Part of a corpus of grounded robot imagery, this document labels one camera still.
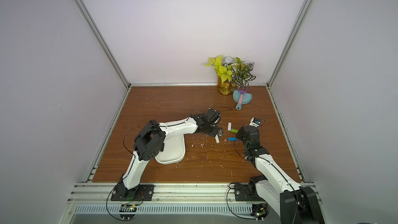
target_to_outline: glass vase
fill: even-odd
[[[217,91],[222,94],[222,95],[231,95],[235,90],[237,86],[236,83],[233,81],[228,82],[226,80],[225,82],[221,82],[221,78],[218,78],[217,81]]]

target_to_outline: cable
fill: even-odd
[[[262,126],[265,124],[265,122],[266,122],[266,119],[265,119],[265,118],[261,118],[261,119],[260,119],[260,121],[261,121],[262,119],[264,120],[264,123],[263,123],[263,124],[261,124],[261,125],[259,125],[258,127],[262,127]]]
[[[135,206],[140,206],[144,202],[144,193],[142,193],[142,191],[140,191],[140,193],[142,194],[142,201],[140,202],[140,204],[137,204]],[[130,202],[125,203],[123,205],[126,207],[127,204],[130,204],[131,202],[133,202],[137,197],[138,197],[138,195],[136,197],[134,197],[134,199],[132,199]]]
[[[134,161],[135,161],[135,154],[133,153],[132,154],[133,156],[134,156],[134,160],[132,161],[132,164],[131,164],[131,167],[130,167],[130,170],[131,170],[131,168],[132,168],[132,165],[134,164]],[[112,192],[115,190],[115,188],[116,188],[116,186],[117,185],[119,185],[128,175],[129,175],[129,173],[127,173],[126,174],[126,176],[124,177],[124,178],[122,178],[114,187],[113,187],[113,189],[111,190],[111,192],[109,192],[109,195],[108,195],[108,197],[106,198],[106,202],[105,202],[105,207],[106,207],[106,211],[108,212],[108,214],[112,217],[112,218],[114,218],[114,219],[116,219],[116,220],[119,220],[119,221],[129,221],[129,220],[131,220],[131,219],[128,219],[128,220],[123,220],[123,219],[119,219],[119,218],[117,218],[117,217],[114,217],[110,212],[109,212],[109,210],[108,210],[108,199],[109,199],[109,196],[112,194]],[[142,202],[144,201],[144,193],[142,193]]]
[[[235,148],[235,150],[236,150],[236,153],[238,153],[238,155],[239,155],[241,158],[243,158],[243,157],[239,154],[238,150],[237,150],[236,147],[235,147],[235,141],[237,141],[237,140],[238,140],[238,139],[235,138],[235,140],[234,140],[234,148]]]
[[[240,217],[240,216],[236,215],[234,212],[232,212],[232,210],[229,208],[229,205],[228,205],[228,194],[229,194],[229,191],[230,191],[230,190],[234,189],[234,188],[231,188],[231,184],[234,184],[234,183],[228,184],[228,188],[229,188],[229,189],[228,189],[228,191],[227,191],[227,193],[226,193],[226,206],[228,207],[228,210],[229,210],[234,216],[239,217],[239,218],[241,218],[241,219],[255,220],[255,218]]]
[[[253,212],[252,212],[250,215],[253,216],[253,217],[255,217],[256,214],[255,214],[254,212],[255,212],[255,211],[261,211],[261,208],[260,208],[260,207],[263,207],[263,209],[264,209],[264,208],[266,209],[265,215],[262,216],[262,218],[267,217],[268,214],[269,214],[269,207],[268,207],[268,203],[267,203],[267,202],[264,202],[264,203],[262,202],[262,203],[259,203],[259,204],[255,205],[255,206],[253,207],[253,209],[252,209]]]
[[[267,161],[269,164],[271,164],[271,165],[279,172],[279,174],[281,174],[281,176],[283,177],[283,179],[285,179],[285,181],[289,184],[289,186],[292,188],[294,194],[296,195],[296,203],[297,203],[297,205],[296,205],[296,208],[295,208],[295,216],[293,217],[293,222],[292,222],[292,224],[293,224],[293,223],[295,222],[295,219],[296,219],[297,206],[299,205],[299,197],[297,196],[297,193],[296,193],[295,189],[294,189],[293,186],[289,183],[289,181],[287,181],[286,177],[285,177],[285,176],[275,167],[275,165],[273,165],[270,161],[268,161],[268,160],[266,160],[265,158],[262,158],[262,157],[256,157],[256,158],[261,158],[261,159]]]
[[[131,152],[129,149],[127,149],[127,147],[126,147],[126,145],[125,145],[125,138],[126,138],[126,136],[127,136],[127,134],[129,134],[129,132],[131,132],[132,130],[134,130],[135,128],[138,128],[138,127],[163,127],[163,126],[152,126],[152,125],[145,125],[145,126],[137,126],[137,127],[133,127],[133,128],[131,128],[127,133],[126,133],[126,135],[123,137],[123,146],[124,146],[124,148],[128,151],[128,152],[130,152],[131,154],[134,154],[133,152]]]
[[[221,111],[221,112],[225,112],[225,111],[233,111],[233,109],[232,109],[231,107],[225,107],[225,108],[228,108],[228,110],[224,110],[224,111]]]

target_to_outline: black mounting plate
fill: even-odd
[[[235,201],[242,201],[242,202],[260,202],[264,200],[260,200],[258,198],[253,198],[250,196],[249,186],[247,184],[235,184]]]
[[[144,201],[152,201],[152,195],[153,195],[153,189],[155,185],[153,184],[140,184],[138,187],[138,196],[137,196],[137,201],[142,201],[142,194],[144,195]]]
[[[111,201],[131,201],[135,196],[137,197],[134,199],[134,201],[151,201],[154,187],[155,185],[153,184],[139,184],[138,188],[135,187],[127,190],[126,194],[123,194],[123,192],[112,194]]]

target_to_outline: metal grille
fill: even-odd
[[[235,214],[251,213],[250,204],[230,204]],[[224,214],[232,215],[226,204],[142,204],[137,211],[127,210],[120,204],[108,204],[112,214],[132,212],[135,214]],[[104,214],[107,213],[105,204],[78,204],[75,214]]]

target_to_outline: white backdrop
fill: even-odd
[[[73,0],[0,9],[0,223],[54,224],[125,87]]]
[[[314,0],[272,87],[331,223],[396,223],[398,0]]]
[[[209,56],[267,82],[304,0],[83,0],[131,83],[216,82]]]

